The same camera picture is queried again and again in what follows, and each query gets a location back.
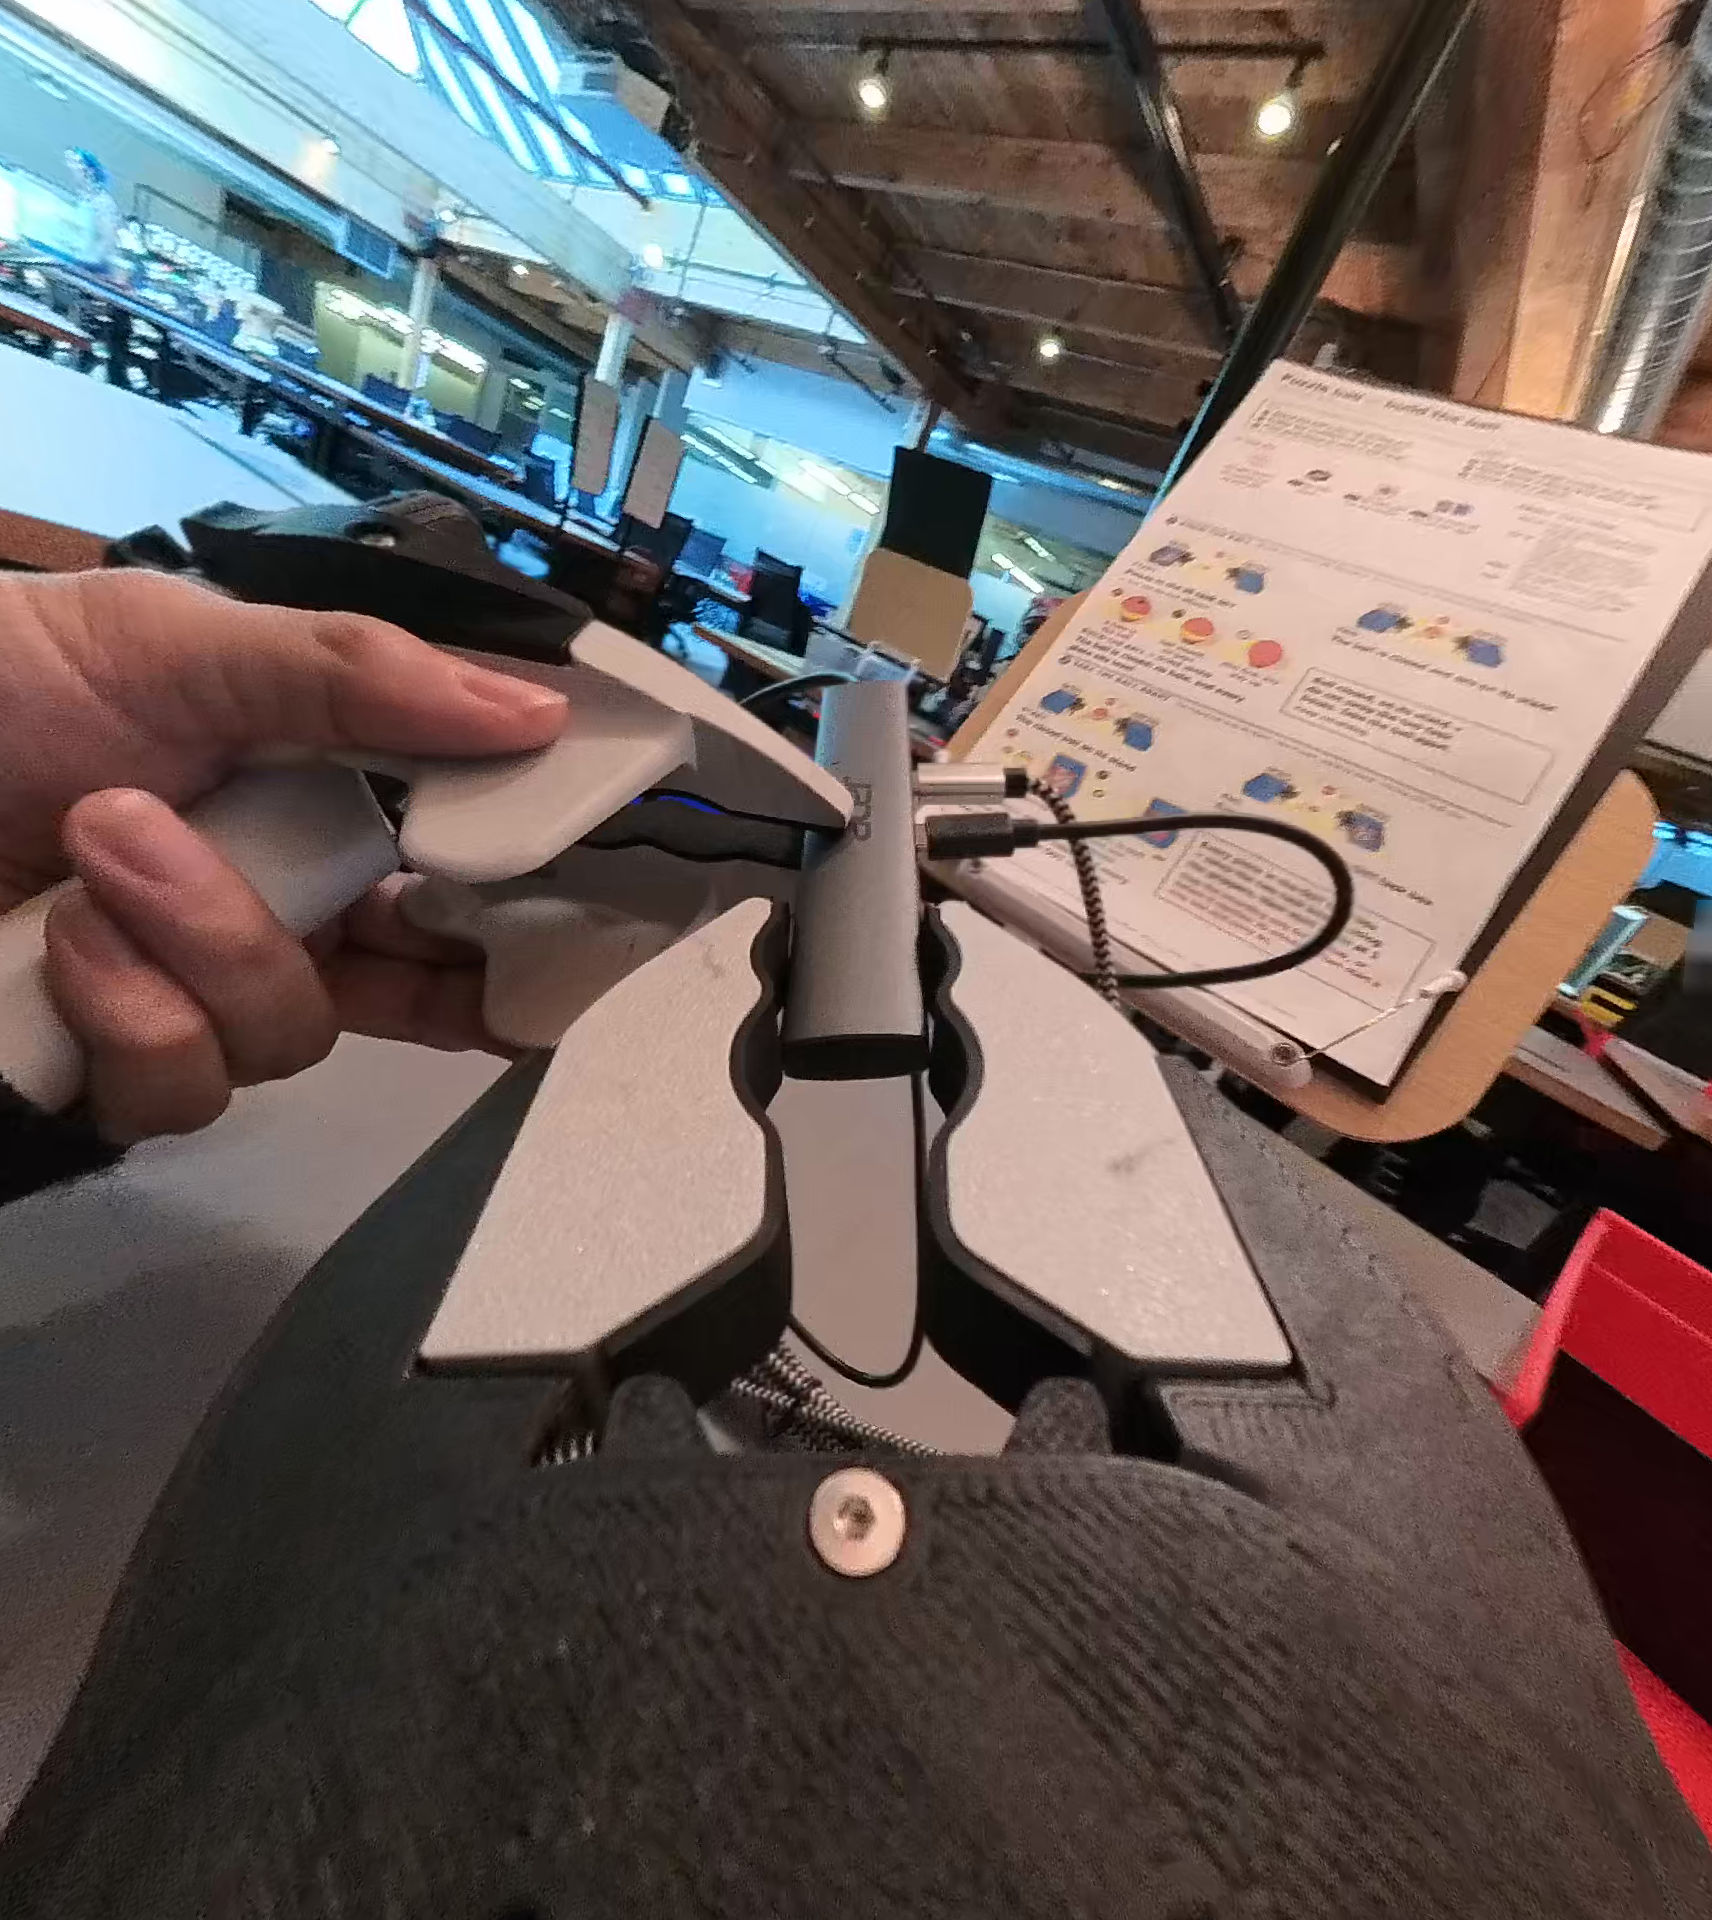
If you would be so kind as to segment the wooden document stand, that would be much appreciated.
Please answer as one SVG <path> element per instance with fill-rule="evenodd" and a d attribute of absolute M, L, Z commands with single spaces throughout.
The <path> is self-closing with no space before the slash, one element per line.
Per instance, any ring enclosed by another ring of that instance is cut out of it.
<path fill-rule="evenodd" d="M 1126 1004 L 1150 1020 L 1153 1037 L 1195 1045 L 1345 1139 L 1400 1144 L 1431 1137 L 1464 1121 L 1492 1089 L 1567 967 L 1644 873 L 1656 823 L 1648 785 L 1633 770 L 1618 772 L 1383 1098 L 1350 1088 L 1331 1065 L 1311 1065 L 1305 1084 L 1287 1088 L 1278 1065 L 1220 1025 L 1230 1013 L 1220 995 L 1127 988 Z"/>

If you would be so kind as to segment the printed instruction sheet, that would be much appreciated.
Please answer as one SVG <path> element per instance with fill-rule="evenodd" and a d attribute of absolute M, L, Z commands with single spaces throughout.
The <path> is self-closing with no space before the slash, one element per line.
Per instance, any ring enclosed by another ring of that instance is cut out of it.
<path fill-rule="evenodd" d="M 1339 854 L 1333 945 L 1211 995 L 1386 1096 L 1710 641 L 1712 454 L 1280 361 L 952 746 Z"/>

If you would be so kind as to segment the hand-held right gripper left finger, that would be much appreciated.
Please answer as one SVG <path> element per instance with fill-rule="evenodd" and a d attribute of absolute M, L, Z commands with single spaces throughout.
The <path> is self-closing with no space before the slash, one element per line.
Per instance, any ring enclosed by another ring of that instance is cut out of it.
<path fill-rule="evenodd" d="M 777 1084 L 789 913 L 748 897 L 554 1046 L 427 1321 L 432 1375 L 727 1382 L 793 1306 Z"/>

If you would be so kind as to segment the grey usb hub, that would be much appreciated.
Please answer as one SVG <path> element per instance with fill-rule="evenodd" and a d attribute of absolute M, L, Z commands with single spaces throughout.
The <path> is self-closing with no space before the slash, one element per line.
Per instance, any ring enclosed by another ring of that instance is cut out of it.
<path fill-rule="evenodd" d="M 819 764 L 844 785 L 848 821 L 805 843 L 780 1019 L 797 1079 L 912 1075 L 930 1057 L 907 718 L 897 680 L 844 682 L 821 702 Z"/>

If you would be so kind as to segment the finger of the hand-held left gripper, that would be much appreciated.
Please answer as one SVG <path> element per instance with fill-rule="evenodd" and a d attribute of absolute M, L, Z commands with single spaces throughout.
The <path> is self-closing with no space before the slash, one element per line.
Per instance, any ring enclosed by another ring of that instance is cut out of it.
<path fill-rule="evenodd" d="M 400 826 L 412 873 L 514 882 L 653 791 L 777 826 L 848 824 L 840 778 L 692 672 L 604 622 L 582 628 L 561 661 L 477 648 L 455 655 L 561 694 L 566 728 L 539 751 L 412 764 Z"/>
<path fill-rule="evenodd" d="M 477 947 L 483 1025 L 510 1050 L 555 1045 L 630 972 L 751 896 L 795 903 L 797 875 L 763 862 L 559 857 L 510 882 L 419 875 L 412 927 Z"/>

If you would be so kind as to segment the silver ventilation duct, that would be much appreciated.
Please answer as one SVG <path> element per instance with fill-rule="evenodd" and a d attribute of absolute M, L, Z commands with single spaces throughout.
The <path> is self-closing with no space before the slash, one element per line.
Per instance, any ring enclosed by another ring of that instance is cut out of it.
<path fill-rule="evenodd" d="M 1683 9 L 1677 80 L 1618 248 L 1574 417 L 1651 439 L 1712 323 L 1712 1 Z"/>

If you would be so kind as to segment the black metal pole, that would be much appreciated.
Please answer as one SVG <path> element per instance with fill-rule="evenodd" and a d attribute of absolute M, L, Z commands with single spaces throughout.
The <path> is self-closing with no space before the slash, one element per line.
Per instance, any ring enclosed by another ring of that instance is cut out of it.
<path fill-rule="evenodd" d="M 1324 279 L 1369 207 L 1432 83 L 1445 71 L 1474 1 L 1419 1 L 1376 64 L 1341 140 L 1330 145 L 1273 273 L 1249 307 L 1220 372 L 1176 452 L 1153 500 L 1162 506 L 1204 448 L 1285 355 Z"/>

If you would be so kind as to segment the person's left hand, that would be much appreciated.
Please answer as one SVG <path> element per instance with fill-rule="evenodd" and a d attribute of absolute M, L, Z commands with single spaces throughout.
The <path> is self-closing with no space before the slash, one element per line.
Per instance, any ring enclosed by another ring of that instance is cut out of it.
<path fill-rule="evenodd" d="M 299 939 L 176 804 L 264 751 L 503 757 L 563 726 L 559 694 L 374 616 L 0 571 L 0 915 L 74 882 L 46 974 L 98 1130 L 198 1130 L 346 1032 L 500 1052 L 479 959 L 409 921 L 401 877 Z"/>

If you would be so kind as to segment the red plastic bin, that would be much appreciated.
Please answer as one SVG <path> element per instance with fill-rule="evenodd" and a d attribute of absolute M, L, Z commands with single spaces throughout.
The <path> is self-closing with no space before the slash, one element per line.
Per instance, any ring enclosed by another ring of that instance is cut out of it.
<path fill-rule="evenodd" d="M 1712 1846 L 1712 1272 L 1597 1213 L 1500 1400 Z"/>

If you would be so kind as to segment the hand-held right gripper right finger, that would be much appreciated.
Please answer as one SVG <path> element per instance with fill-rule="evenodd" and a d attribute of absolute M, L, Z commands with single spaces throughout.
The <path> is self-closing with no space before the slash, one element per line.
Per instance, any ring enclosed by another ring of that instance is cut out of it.
<path fill-rule="evenodd" d="M 1156 1046 L 962 901 L 926 913 L 920 1316 L 968 1381 L 1282 1377 L 1292 1337 Z"/>

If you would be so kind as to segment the black display panel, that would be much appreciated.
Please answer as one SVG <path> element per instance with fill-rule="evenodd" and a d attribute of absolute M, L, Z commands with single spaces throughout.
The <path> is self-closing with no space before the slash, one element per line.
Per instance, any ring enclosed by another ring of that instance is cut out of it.
<path fill-rule="evenodd" d="M 946 577 L 975 569 L 993 475 L 918 446 L 897 446 L 876 545 Z"/>

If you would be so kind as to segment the cardboard sheet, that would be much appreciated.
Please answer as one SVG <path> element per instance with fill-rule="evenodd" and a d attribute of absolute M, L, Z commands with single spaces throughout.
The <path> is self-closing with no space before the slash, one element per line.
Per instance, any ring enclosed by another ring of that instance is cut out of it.
<path fill-rule="evenodd" d="M 946 680 L 964 655 L 970 618 L 970 577 L 876 545 L 864 557 L 842 628 L 852 643 Z"/>

